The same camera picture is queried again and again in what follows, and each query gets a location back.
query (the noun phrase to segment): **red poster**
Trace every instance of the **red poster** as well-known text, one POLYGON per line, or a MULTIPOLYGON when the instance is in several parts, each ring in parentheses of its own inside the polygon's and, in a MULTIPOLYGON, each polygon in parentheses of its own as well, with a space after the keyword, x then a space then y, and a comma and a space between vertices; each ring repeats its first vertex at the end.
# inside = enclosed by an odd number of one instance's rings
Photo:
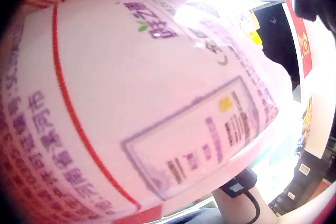
POLYGON ((300 43, 300 51, 302 57, 302 64, 303 64, 303 76, 306 78, 307 74, 312 69, 312 56, 311 51, 309 48, 309 42, 307 38, 305 24, 301 18, 298 18, 292 8, 292 0, 285 0, 286 4, 288 5, 288 9, 291 13, 291 17, 293 19, 293 23, 295 26, 295 31, 297 34, 297 38, 299 39, 300 43))

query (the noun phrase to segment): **green leaf logo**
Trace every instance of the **green leaf logo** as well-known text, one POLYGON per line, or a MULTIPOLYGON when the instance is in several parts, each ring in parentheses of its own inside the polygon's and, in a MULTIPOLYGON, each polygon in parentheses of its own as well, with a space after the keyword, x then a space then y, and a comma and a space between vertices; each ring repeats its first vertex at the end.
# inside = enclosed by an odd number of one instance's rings
POLYGON ((148 24, 145 21, 138 20, 137 23, 140 24, 140 27, 138 28, 138 32, 143 32, 144 30, 148 28, 148 24))

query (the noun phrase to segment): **black cable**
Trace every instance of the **black cable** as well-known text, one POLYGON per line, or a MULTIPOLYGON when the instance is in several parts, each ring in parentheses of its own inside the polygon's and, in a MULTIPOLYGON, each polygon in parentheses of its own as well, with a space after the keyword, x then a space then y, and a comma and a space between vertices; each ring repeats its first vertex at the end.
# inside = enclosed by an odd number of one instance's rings
POLYGON ((255 211, 256 211, 255 217, 250 222, 247 223, 247 224, 252 224, 252 223, 255 223, 255 221, 260 216, 260 207, 259 207, 257 200, 253 197, 253 195, 249 191, 244 192, 244 194, 247 196, 247 198, 250 199, 250 201, 253 203, 255 207, 255 211))

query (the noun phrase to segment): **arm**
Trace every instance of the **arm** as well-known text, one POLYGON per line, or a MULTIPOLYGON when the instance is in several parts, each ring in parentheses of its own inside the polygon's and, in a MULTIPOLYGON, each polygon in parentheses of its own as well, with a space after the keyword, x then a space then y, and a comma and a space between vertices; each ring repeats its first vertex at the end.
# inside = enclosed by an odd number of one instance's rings
MULTIPOLYGON (((254 224, 308 224, 312 223, 319 214, 327 216, 329 214, 328 205, 330 205, 329 208, 335 208, 335 202, 332 202, 332 200, 335 201, 336 197, 336 182, 313 200, 279 218, 262 199, 256 187, 253 187, 250 193, 255 197, 260 206, 260 216, 254 224)), ((246 224, 254 218, 256 213, 255 207, 244 194, 234 199, 221 189, 216 189, 212 194, 221 214, 229 224, 246 224)))
MULTIPOLYGON (((258 189, 253 187, 249 192, 257 200, 260 207, 260 216, 254 224, 276 224, 278 217, 262 199, 258 189)), ((221 189, 216 189, 212 194, 222 216, 229 224, 246 224, 254 218, 255 207, 246 195, 242 194, 236 198, 231 198, 221 189)))

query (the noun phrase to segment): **yellow logo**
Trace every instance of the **yellow logo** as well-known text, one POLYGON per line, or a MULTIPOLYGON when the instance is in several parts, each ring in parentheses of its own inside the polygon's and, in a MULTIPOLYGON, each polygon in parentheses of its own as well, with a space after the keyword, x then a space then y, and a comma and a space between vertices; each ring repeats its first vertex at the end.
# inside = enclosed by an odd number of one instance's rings
POLYGON ((302 36, 299 34, 297 35, 299 38, 300 49, 303 52, 302 58, 309 53, 309 46, 308 46, 308 39, 306 33, 302 33, 302 36))
POLYGON ((226 112, 232 108, 232 102, 230 102, 230 98, 227 96, 219 101, 218 106, 220 111, 226 112))

